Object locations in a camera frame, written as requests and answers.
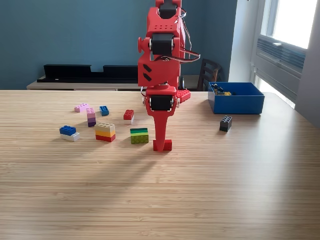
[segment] stacked lego bricks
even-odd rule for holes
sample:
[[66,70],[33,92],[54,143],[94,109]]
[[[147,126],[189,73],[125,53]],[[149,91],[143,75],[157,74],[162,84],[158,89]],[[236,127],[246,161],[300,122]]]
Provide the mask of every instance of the stacked lego bricks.
[[127,110],[125,111],[123,115],[124,124],[132,124],[135,119],[135,112],[133,110]]
[[132,128],[130,129],[131,144],[147,144],[149,143],[148,128]]
[[94,127],[97,123],[96,121],[96,113],[93,108],[87,108],[86,109],[86,117],[88,119],[88,127]]
[[94,131],[97,140],[111,143],[116,139],[116,127],[112,123],[97,122]]
[[60,136],[64,140],[75,142],[80,138],[80,134],[76,132],[76,128],[72,126],[63,126],[60,128]]

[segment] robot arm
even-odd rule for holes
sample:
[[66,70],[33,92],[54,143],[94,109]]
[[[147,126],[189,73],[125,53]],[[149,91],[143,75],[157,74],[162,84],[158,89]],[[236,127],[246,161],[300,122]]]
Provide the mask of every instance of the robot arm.
[[[165,147],[168,117],[174,115],[180,101],[177,90],[181,63],[200,59],[199,54],[185,49],[186,33],[189,39],[190,35],[181,4],[182,0],[156,0],[147,17],[146,38],[138,39],[139,53],[144,52],[138,61],[138,85],[147,87],[144,102],[148,115],[154,118],[153,146],[160,152]],[[195,58],[185,58],[186,53]]]

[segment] chair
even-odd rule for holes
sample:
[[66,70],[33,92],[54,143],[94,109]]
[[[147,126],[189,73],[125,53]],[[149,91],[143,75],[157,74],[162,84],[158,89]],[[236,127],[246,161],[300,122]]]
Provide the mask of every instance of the chair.
[[198,92],[202,92],[205,85],[205,91],[208,91],[209,82],[216,82],[218,80],[218,75],[221,69],[222,68],[220,64],[209,59],[203,59],[199,75],[198,87],[196,90]]

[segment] blue box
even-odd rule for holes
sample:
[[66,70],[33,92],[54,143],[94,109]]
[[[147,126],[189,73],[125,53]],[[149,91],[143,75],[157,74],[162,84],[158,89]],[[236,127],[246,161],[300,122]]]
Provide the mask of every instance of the blue box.
[[102,116],[108,116],[109,115],[109,110],[107,106],[100,106],[100,112]]
[[63,126],[60,128],[60,134],[71,136],[76,133],[76,128],[73,126]]
[[[232,96],[216,95],[212,84]],[[261,114],[265,96],[251,82],[209,82],[208,100],[214,114]]]

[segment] green brick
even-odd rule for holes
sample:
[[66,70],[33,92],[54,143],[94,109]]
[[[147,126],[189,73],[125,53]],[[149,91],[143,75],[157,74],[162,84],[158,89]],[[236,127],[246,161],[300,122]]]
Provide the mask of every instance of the green brick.
[[148,135],[132,136],[131,143],[132,144],[147,144],[147,143],[149,143],[149,136]]
[[147,132],[131,133],[131,137],[136,137],[136,136],[149,136],[149,133]]
[[130,133],[131,134],[136,134],[136,133],[147,133],[148,128],[131,128]]

